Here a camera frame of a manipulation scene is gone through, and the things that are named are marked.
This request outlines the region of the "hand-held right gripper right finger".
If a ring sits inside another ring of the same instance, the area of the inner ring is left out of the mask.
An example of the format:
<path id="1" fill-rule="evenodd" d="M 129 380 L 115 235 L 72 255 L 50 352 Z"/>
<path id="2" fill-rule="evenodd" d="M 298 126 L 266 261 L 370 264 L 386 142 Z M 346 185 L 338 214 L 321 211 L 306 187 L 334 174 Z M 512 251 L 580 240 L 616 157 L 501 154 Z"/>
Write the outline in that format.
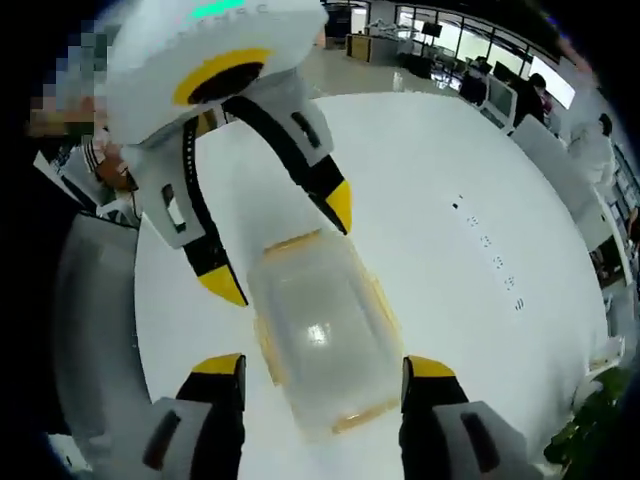
<path id="1" fill-rule="evenodd" d="M 454 371 L 403 359 L 399 445 L 406 479 L 541 479 L 524 436 L 483 401 L 471 401 Z"/>

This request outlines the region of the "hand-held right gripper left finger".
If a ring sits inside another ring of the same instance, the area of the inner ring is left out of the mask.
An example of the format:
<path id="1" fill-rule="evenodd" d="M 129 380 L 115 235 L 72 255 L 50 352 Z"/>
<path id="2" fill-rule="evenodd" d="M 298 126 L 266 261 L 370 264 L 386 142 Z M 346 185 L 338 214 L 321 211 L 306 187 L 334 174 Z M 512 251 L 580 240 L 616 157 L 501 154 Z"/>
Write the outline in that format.
<path id="1" fill-rule="evenodd" d="M 208 358 L 130 433 L 132 479 L 236 479 L 245 441 L 246 356 Z"/>

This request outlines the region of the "person's left hand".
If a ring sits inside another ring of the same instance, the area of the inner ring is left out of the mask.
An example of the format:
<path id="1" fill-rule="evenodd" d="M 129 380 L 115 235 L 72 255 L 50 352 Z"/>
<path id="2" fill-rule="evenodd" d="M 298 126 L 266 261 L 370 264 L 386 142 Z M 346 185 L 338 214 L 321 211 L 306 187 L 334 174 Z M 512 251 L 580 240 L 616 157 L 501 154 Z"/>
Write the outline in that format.
<path id="1" fill-rule="evenodd" d="M 128 165 L 121 157 L 121 147 L 114 144 L 105 131 L 96 134 L 92 144 L 97 161 L 95 174 L 114 190 L 134 192 L 137 184 L 129 173 Z"/>

